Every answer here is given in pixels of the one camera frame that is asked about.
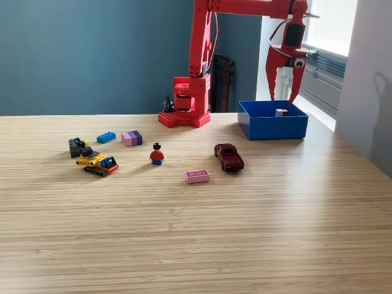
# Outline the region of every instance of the toy car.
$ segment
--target toy car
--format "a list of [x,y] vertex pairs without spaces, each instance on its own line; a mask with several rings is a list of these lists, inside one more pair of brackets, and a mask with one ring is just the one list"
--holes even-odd
[[237,172],[244,168],[244,162],[232,144],[218,144],[215,146],[215,156],[219,158],[222,170]]

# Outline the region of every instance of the robotic arm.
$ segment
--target robotic arm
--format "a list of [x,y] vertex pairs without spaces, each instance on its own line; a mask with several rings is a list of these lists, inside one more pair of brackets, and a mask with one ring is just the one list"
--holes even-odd
[[[206,72],[211,65],[218,32],[216,19],[216,34],[211,43],[211,16],[214,14],[216,18],[217,13],[260,15],[285,20],[281,23],[287,23],[282,46],[270,45],[266,72],[271,100],[274,100],[277,69],[284,66],[293,68],[293,89],[289,100],[292,103],[299,93],[306,64],[307,50],[301,48],[305,31],[302,19],[310,16],[306,11],[306,0],[194,0],[194,19],[190,37],[190,76],[173,79],[175,112],[170,115],[160,113],[159,121],[167,127],[200,127],[210,120],[208,91],[211,75]],[[293,15],[291,20],[287,20],[289,14]]]

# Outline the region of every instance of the teal wall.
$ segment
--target teal wall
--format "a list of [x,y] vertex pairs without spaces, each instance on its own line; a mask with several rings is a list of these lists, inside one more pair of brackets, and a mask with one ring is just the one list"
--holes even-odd
[[[192,0],[0,8],[0,115],[157,113],[172,78],[187,75]],[[216,52],[236,62],[237,100],[255,99],[260,27],[259,17],[219,16]]]
[[236,66],[235,95],[230,95],[228,111],[237,111],[238,101],[255,100],[262,18],[251,15],[220,15],[223,44],[219,54],[232,58]]

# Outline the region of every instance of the red torso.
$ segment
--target red torso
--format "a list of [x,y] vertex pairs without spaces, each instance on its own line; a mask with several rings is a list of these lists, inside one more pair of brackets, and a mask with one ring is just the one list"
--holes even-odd
[[156,151],[154,150],[153,152],[151,152],[151,154],[149,155],[149,158],[151,160],[164,160],[165,156],[161,151]]

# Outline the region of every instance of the blue plastic bin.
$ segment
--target blue plastic bin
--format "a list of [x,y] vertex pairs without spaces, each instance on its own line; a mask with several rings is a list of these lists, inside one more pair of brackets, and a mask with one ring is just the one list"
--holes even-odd
[[[277,109],[288,116],[276,118]],[[306,136],[309,117],[287,100],[240,101],[238,122],[250,140],[299,139]]]

